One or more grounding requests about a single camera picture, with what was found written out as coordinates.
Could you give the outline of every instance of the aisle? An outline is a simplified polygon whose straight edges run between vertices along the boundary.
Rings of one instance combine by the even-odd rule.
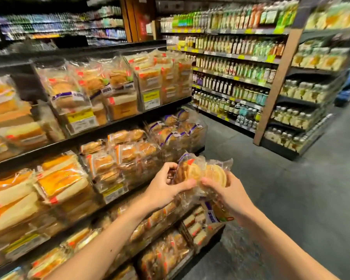
[[[298,162],[203,118],[209,126],[204,155],[233,157],[232,172],[258,208],[337,277],[350,280],[350,105]],[[238,249],[243,243],[239,235],[237,227],[228,226],[223,244],[217,244],[183,279],[270,279],[256,260],[241,263],[242,251],[249,258],[259,255]]]

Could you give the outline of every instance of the right arm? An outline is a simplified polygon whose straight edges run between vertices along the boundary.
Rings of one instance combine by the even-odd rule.
[[[201,181],[219,194],[238,223],[274,258],[283,276],[296,280],[339,280],[254,206],[238,178],[228,172],[228,179],[230,186],[226,188],[208,178]]]

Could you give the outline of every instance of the right hand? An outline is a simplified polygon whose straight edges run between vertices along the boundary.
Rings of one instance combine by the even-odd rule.
[[[240,180],[231,172],[227,172],[227,178],[230,185],[226,188],[205,177],[201,178],[201,182],[218,193],[224,205],[232,211],[231,213],[237,217],[239,222],[243,222],[242,218],[251,216],[257,211],[257,208],[250,200]]]

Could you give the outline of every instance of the hand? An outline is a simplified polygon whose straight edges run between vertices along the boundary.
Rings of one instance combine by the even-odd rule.
[[[176,163],[166,162],[145,190],[144,199],[150,212],[165,207],[173,201],[178,193],[190,190],[196,185],[194,179],[186,180],[177,185],[169,185],[171,181],[168,178],[171,175],[169,172],[175,171],[177,167]]]
[[[242,217],[251,216],[257,211],[249,196],[247,195],[243,184],[231,172],[227,172],[227,179],[230,182],[229,187],[222,187],[215,181],[209,178],[201,178],[203,185],[212,188],[218,193],[220,199],[226,207],[231,210],[231,213],[237,217],[239,223],[242,223]]]

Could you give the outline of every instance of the person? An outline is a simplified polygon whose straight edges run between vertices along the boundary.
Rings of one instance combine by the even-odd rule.
[[[47,280],[102,279],[132,232],[149,213],[166,206],[178,193],[196,186],[193,179],[169,185],[169,174],[177,166],[165,163],[140,198],[99,236],[55,269]],[[246,227],[253,239],[271,254],[283,276],[298,280],[338,279],[254,206],[238,178],[231,172],[227,176],[230,186],[226,188],[205,177],[201,182],[219,194],[239,225]]]

